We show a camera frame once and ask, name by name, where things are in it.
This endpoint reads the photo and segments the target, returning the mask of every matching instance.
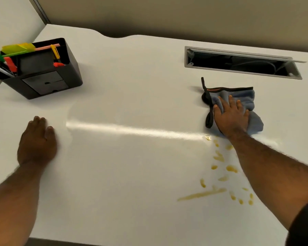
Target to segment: black sleeve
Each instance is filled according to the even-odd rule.
[[[301,209],[292,222],[285,245],[308,245],[308,204]]]

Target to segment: yellow clip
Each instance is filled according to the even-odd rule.
[[[58,53],[58,51],[57,51],[56,46],[50,45],[50,47],[52,48],[53,53],[55,54],[56,59],[60,59],[60,56],[59,56],[59,53]]]

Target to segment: white pen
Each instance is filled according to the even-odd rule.
[[[11,78],[14,77],[14,75],[10,74],[10,73],[7,72],[6,70],[2,69],[1,67],[0,67],[0,72],[2,72],[3,74],[6,74],[7,76],[9,76],[9,77],[11,77]]]

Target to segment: hand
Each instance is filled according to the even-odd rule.
[[[46,119],[35,116],[22,134],[17,160],[20,165],[25,163],[38,164],[45,167],[57,153],[57,142],[53,127],[46,126]]]
[[[249,110],[246,110],[244,115],[244,108],[240,100],[235,103],[233,97],[229,96],[229,104],[219,97],[224,113],[218,105],[214,105],[214,120],[220,131],[230,138],[235,132],[246,132],[249,124]]]

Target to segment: pink pencil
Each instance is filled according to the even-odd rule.
[[[35,48],[34,50],[36,50],[36,51],[41,51],[41,50],[50,49],[50,48],[51,48],[51,46],[50,46],[50,45],[47,45],[47,46]]]

